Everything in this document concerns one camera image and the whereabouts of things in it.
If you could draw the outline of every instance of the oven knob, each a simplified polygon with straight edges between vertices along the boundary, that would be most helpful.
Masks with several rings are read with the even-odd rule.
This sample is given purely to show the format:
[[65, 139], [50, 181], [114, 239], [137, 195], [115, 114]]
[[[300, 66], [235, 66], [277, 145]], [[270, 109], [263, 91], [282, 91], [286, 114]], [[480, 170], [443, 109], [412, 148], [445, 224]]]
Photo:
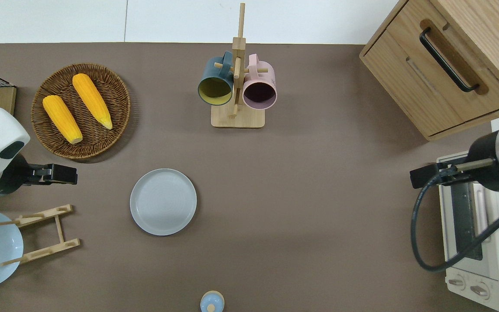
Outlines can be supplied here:
[[457, 274], [455, 278], [448, 279], [448, 284], [451, 284], [453, 286], [456, 286], [460, 288], [461, 290], [465, 289], [465, 280], [463, 279], [463, 276]]
[[471, 291], [484, 299], [490, 298], [489, 288], [483, 282], [480, 282], [477, 286], [471, 286]]

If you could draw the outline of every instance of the wooden mug rack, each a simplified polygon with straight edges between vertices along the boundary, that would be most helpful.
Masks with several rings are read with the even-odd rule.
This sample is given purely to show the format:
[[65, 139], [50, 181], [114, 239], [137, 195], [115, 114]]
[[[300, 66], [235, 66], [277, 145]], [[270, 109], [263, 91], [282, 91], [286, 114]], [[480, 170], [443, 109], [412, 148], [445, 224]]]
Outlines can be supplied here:
[[[232, 64], [230, 69], [234, 73], [233, 96], [228, 103], [211, 107], [211, 125], [216, 128], [262, 128], [265, 126], [265, 111], [245, 107], [242, 100], [242, 88], [244, 85], [244, 73], [247, 73], [246, 38], [244, 32], [245, 3], [240, 3], [240, 19], [238, 21], [238, 37], [232, 38]], [[267, 72], [266, 68], [258, 69], [258, 72]]]

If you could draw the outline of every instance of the black drawer handle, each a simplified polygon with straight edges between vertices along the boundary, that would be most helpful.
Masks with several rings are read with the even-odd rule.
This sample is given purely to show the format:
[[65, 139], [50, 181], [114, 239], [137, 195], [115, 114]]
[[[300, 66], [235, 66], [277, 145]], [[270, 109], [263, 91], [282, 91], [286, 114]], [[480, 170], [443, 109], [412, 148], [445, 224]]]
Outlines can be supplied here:
[[430, 27], [427, 27], [423, 30], [423, 32], [421, 33], [421, 36], [419, 36], [419, 41], [422, 43], [422, 45], [424, 46], [426, 51], [428, 51], [428, 53], [430, 53], [430, 55], [432, 55], [432, 57], [435, 59], [436, 63], [438, 63], [438, 65], [440, 65], [440, 67], [442, 67], [442, 69], [446, 72], [446, 74], [448, 74], [448, 76], [452, 79], [452, 81], [454, 81], [454, 83], [459, 87], [459, 89], [461, 89], [461, 91], [470, 92], [470, 91], [477, 89], [477, 87], [479, 87], [478, 84], [476, 84], [472, 87], [469, 87], [468, 85], [466, 85], [465, 82], [463, 82], [463, 80], [461, 80], [461, 78], [457, 75], [457, 73], [450, 67], [450, 65], [448, 64], [448, 62], [446, 62], [446, 60], [442, 57], [442, 55], [440, 55], [440, 53], [438, 53], [438, 51], [436, 51], [434, 46], [432, 46], [432, 44], [426, 38], [426, 34], [429, 31], [430, 31]]

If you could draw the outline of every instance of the black cable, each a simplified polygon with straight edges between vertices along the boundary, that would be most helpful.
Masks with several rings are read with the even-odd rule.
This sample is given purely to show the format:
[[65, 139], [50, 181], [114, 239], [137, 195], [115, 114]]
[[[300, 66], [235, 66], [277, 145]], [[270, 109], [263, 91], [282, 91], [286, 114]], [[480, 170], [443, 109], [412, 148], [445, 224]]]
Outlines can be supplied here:
[[419, 192], [419, 195], [417, 196], [417, 200], [415, 201], [415, 205], [413, 207], [413, 213], [412, 213], [412, 249], [413, 249], [413, 254], [415, 256], [415, 259], [417, 260], [418, 264], [425, 270], [431, 271], [431, 272], [440, 272], [444, 271], [445, 269], [451, 267], [452, 265], [458, 263], [461, 259], [463, 259], [470, 251], [475, 249], [475, 247], [479, 246], [480, 243], [482, 243], [485, 239], [487, 239], [490, 235], [492, 235], [497, 229], [499, 229], [499, 218], [496, 219], [494, 222], [491, 223], [482, 233], [480, 233], [477, 237], [471, 241], [469, 246], [467, 246], [464, 250], [461, 252], [457, 253], [455, 256], [453, 256], [451, 259], [448, 261], [439, 264], [439, 265], [428, 265], [424, 263], [424, 261], [421, 258], [421, 255], [419, 254], [418, 247], [417, 247], [417, 233], [416, 233], [416, 228], [417, 228], [417, 215], [419, 212], [419, 206], [421, 205], [422, 199], [424, 197], [424, 194], [426, 191], [431, 188], [433, 185], [436, 184], [436, 180], [439, 178], [440, 174], [435, 174], [428, 182], [426, 185], [421, 189], [421, 192]]

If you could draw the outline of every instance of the mug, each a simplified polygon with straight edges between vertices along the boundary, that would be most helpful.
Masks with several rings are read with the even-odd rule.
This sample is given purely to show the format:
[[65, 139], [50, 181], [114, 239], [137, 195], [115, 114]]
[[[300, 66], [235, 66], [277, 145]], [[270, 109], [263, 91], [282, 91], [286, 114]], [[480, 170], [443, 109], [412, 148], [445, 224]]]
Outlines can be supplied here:
[[[266, 68], [267, 73], [257, 73], [258, 68]], [[257, 55], [249, 56], [249, 73], [244, 77], [242, 99], [253, 109], [267, 109], [277, 101], [277, 84], [275, 70], [264, 61], [259, 61]]]
[[[215, 63], [223, 64], [222, 68], [215, 67]], [[204, 69], [198, 85], [198, 94], [201, 99], [210, 105], [224, 105], [232, 97], [234, 77], [230, 71], [232, 66], [232, 52], [224, 52], [223, 57], [213, 57]]]

